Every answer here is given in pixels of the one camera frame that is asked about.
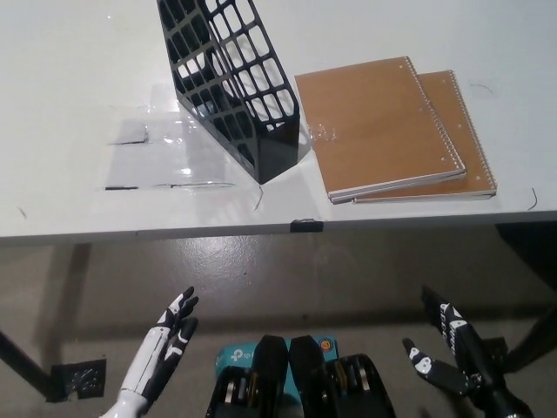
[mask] table leg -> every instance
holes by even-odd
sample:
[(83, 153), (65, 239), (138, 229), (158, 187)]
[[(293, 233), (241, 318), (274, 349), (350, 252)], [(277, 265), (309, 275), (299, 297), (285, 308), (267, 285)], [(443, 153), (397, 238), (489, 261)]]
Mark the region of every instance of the table leg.
[[(557, 292), (557, 222), (497, 225), (501, 238)], [(525, 339), (505, 356), (508, 373), (521, 370), (557, 347), (557, 305), (536, 322)]]

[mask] spiral notebook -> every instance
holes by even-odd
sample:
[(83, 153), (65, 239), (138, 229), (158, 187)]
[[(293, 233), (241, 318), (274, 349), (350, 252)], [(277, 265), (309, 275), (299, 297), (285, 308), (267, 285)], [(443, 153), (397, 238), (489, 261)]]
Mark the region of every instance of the spiral notebook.
[(333, 203), (466, 173), (408, 57), (296, 76), (296, 82)]
[(384, 200), (431, 200), (431, 199), (489, 199), (497, 193), (497, 184), (486, 156), (481, 148), (478, 135), (456, 77), (452, 71), (434, 72), (419, 76), (427, 96), (439, 113), (457, 152), (466, 165), (463, 179), (419, 185), (404, 190), (380, 192), (355, 199), (357, 203)]

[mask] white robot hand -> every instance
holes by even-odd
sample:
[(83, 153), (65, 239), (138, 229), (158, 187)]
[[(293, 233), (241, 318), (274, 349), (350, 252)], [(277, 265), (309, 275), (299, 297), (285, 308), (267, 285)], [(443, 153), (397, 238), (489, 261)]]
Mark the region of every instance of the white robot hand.
[(187, 318), (198, 303), (193, 287), (180, 294), (149, 330), (131, 363), (117, 402), (101, 418), (138, 418), (162, 393), (198, 325)]

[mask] blue box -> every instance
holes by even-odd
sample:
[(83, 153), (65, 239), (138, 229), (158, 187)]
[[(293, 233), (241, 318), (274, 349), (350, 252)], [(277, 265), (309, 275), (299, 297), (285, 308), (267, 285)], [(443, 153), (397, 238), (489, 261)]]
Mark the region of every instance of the blue box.
[[(339, 358), (339, 347), (334, 337), (328, 336), (313, 336), (313, 339), (318, 343), (323, 351), (325, 361), (336, 360)], [(286, 346), (290, 348), (291, 340), (285, 340)], [(225, 346), (218, 353), (216, 359), (217, 377), (220, 376), (222, 371), (228, 366), (245, 367), (252, 366), (253, 351), (258, 345), (257, 342), (248, 342), (245, 344), (236, 344), (233, 346)], [(288, 365), (288, 375), (285, 382), (285, 401), (287, 403), (300, 404), (299, 393), (292, 378), (292, 371)]]

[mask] black magazine file holder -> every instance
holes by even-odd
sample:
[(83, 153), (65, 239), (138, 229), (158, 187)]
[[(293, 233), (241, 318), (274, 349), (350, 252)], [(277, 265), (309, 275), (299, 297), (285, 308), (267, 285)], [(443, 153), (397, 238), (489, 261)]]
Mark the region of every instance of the black magazine file holder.
[(253, 1), (158, 10), (178, 101), (260, 184), (296, 165), (299, 104)]

